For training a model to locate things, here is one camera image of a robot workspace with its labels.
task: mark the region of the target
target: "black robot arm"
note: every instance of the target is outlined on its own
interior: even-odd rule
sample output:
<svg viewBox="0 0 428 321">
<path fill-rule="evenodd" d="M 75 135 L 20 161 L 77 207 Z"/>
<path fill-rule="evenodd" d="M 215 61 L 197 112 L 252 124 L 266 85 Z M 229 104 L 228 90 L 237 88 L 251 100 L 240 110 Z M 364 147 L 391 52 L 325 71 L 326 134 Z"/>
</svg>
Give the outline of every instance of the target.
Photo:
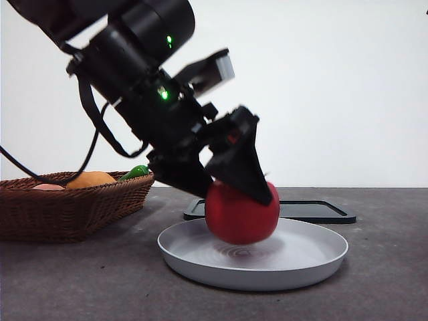
<svg viewBox="0 0 428 321">
<path fill-rule="evenodd" d="M 57 46 L 72 55 L 67 67 L 76 75 L 82 105 L 116 152 L 128 155 L 105 125 L 91 87 L 125 119 L 132 132 L 150 144 L 149 167 L 155 179 L 205 197 L 211 177 L 268 204 L 272 195 L 255 151 L 259 118 L 246 107 L 216 119 L 211 103 L 196 97 L 234 77 L 223 49 L 186 66 L 175 77 L 161 64 L 193 34 L 195 18 L 187 0 L 8 0 L 37 24 Z M 89 44 L 76 49 L 67 40 L 108 14 L 108 25 Z M 204 166 L 199 153 L 213 152 Z"/>
</svg>

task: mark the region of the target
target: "wicker basket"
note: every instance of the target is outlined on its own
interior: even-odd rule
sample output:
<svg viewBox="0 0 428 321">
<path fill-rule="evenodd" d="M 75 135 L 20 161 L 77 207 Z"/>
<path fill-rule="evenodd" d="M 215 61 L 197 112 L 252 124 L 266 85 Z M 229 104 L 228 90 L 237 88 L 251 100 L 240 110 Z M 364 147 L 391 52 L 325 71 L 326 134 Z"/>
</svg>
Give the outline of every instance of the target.
<svg viewBox="0 0 428 321">
<path fill-rule="evenodd" d="M 109 173 L 118 179 L 126 172 Z M 45 175 L 65 179 L 73 172 Z M 0 181 L 0 239 L 71 243 L 142 208 L 153 174 L 83 189 L 38 191 L 32 178 Z"/>
</svg>

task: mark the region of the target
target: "table surface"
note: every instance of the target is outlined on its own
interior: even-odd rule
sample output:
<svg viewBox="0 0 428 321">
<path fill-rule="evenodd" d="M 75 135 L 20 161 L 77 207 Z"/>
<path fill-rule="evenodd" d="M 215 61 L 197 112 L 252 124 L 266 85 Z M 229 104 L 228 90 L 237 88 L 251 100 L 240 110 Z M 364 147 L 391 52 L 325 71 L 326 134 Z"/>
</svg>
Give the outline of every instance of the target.
<svg viewBox="0 0 428 321">
<path fill-rule="evenodd" d="M 357 215 L 324 225 L 350 250 L 327 280 L 298 290 L 240 292 L 181 277 L 156 238 L 194 199 L 157 187 L 140 211 L 75 244 L 1 242 L 4 320 L 428 320 L 428 189 L 279 189 Z"/>
</svg>

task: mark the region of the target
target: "white wall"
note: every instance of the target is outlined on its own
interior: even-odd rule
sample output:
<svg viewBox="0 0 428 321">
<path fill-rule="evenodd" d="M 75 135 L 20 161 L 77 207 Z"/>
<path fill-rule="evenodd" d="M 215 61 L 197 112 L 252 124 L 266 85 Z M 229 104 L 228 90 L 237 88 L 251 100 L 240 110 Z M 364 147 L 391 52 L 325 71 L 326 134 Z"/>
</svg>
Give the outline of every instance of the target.
<svg viewBox="0 0 428 321">
<path fill-rule="evenodd" d="M 229 47 L 236 78 L 201 101 L 221 114 L 245 104 L 259 115 L 257 149 L 269 180 L 428 187 L 428 1 L 191 3 L 196 32 L 165 69 L 175 74 Z M 1 144 L 37 173 L 76 170 L 94 129 L 65 73 L 69 58 L 1 5 Z M 125 147 L 138 148 L 113 109 L 107 119 Z M 101 138 L 88 170 L 138 162 L 146 159 L 122 158 Z M 1 175 L 25 176 L 4 158 Z"/>
</svg>

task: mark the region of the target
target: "tray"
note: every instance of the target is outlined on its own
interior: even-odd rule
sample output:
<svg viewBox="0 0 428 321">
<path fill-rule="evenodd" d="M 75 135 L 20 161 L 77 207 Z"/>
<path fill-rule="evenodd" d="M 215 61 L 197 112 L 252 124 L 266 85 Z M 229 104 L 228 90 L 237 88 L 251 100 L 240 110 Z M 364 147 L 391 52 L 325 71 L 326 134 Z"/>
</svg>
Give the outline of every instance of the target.
<svg viewBox="0 0 428 321">
<path fill-rule="evenodd" d="M 184 212 L 184 219 L 199 219 L 205 216 L 205 200 L 195 199 Z M 350 224 L 356 215 L 347 213 L 338 205 L 319 200 L 281 200 L 280 217 L 297 219 L 308 223 Z"/>
<path fill-rule="evenodd" d="M 309 286 L 340 267 L 348 243 L 325 227 L 279 219 L 274 233 L 250 245 L 217 239 L 205 219 L 165 229 L 158 246 L 166 263 L 179 274 L 220 288 L 278 291 Z"/>
</svg>

